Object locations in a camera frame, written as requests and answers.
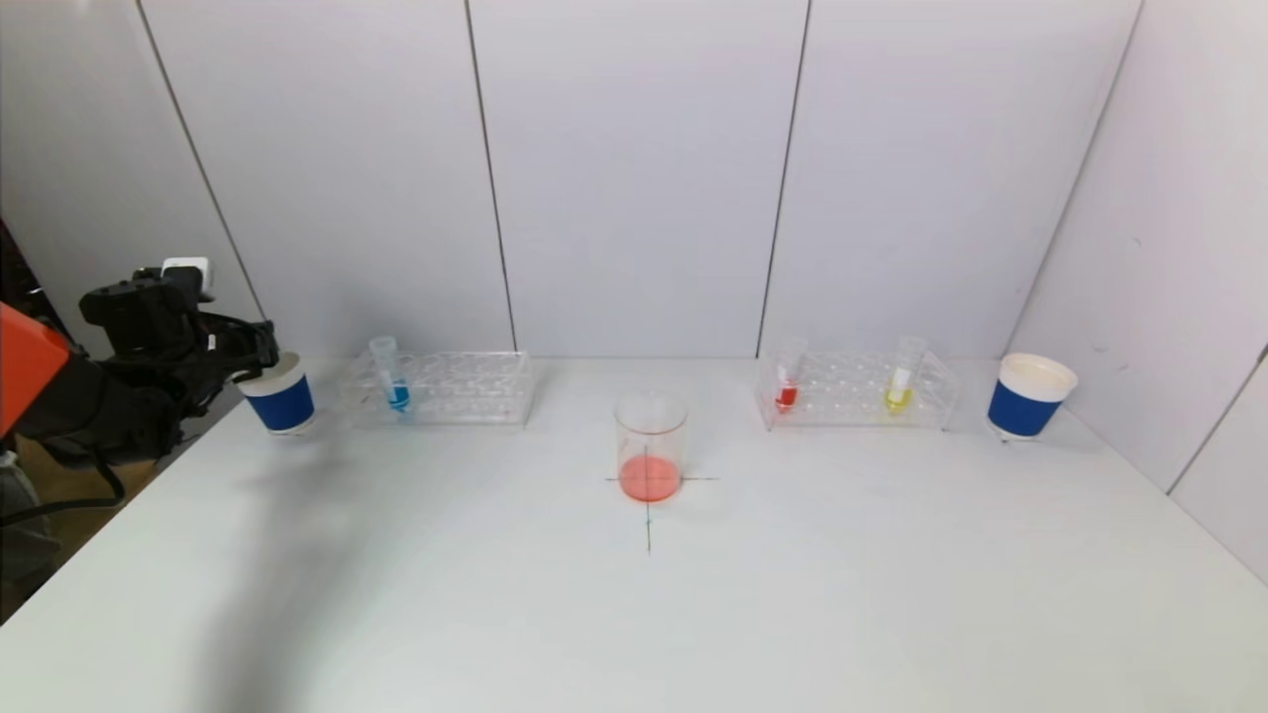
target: blue liquid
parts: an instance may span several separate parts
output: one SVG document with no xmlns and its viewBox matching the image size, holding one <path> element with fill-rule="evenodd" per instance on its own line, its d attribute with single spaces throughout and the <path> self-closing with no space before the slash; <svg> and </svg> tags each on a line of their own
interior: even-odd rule
<svg viewBox="0 0 1268 713">
<path fill-rule="evenodd" d="M 410 387 L 406 386 L 404 379 L 396 379 L 392 382 L 392 391 L 383 391 L 384 396 L 388 397 L 389 409 L 401 414 L 410 410 Z"/>
</svg>

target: beaker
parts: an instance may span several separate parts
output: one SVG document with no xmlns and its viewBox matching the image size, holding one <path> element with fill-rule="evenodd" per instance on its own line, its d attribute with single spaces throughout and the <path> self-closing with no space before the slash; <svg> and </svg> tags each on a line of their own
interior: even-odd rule
<svg viewBox="0 0 1268 713">
<path fill-rule="evenodd" d="M 682 431 L 687 407 L 656 391 L 616 402 L 616 480 L 639 502 L 659 502 L 682 485 Z"/>
</svg>

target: blue liquid test tube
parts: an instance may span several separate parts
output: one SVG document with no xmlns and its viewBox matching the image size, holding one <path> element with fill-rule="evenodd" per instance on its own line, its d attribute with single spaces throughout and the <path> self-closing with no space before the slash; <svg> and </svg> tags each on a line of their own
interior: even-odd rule
<svg viewBox="0 0 1268 713">
<path fill-rule="evenodd" d="M 388 400 L 388 407 L 398 414 L 410 412 L 410 384 L 401 373 L 401 359 L 397 356 L 396 337 L 378 336 L 370 340 L 370 355 L 374 356 L 374 370 L 379 374 L 379 386 Z"/>
</svg>

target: red liquid in beaker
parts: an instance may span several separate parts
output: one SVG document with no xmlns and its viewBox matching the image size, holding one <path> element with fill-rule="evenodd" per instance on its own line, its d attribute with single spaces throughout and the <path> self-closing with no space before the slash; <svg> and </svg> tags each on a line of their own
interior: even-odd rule
<svg viewBox="0 0 1268 713">
<path fill-rule="evenodd" d="M 639 502 L 659 502 L 678 491 L 682 477 L 672 461 L 635 455 L 621 464 L 621 490 Z"/>
</svg>

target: yellow liquid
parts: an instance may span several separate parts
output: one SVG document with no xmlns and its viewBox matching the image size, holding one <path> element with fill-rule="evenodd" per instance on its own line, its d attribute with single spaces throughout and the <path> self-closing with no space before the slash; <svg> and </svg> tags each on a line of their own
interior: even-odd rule
<svg viewBox="0 0 1268 713">
<path fill-rule="evenodd" d="M 890 415 L 896 416 L 907 410 L 907 405 L 912 402 L 912 389 L 885 389 L 885 407 L 889 409 Z"/>
</svg>

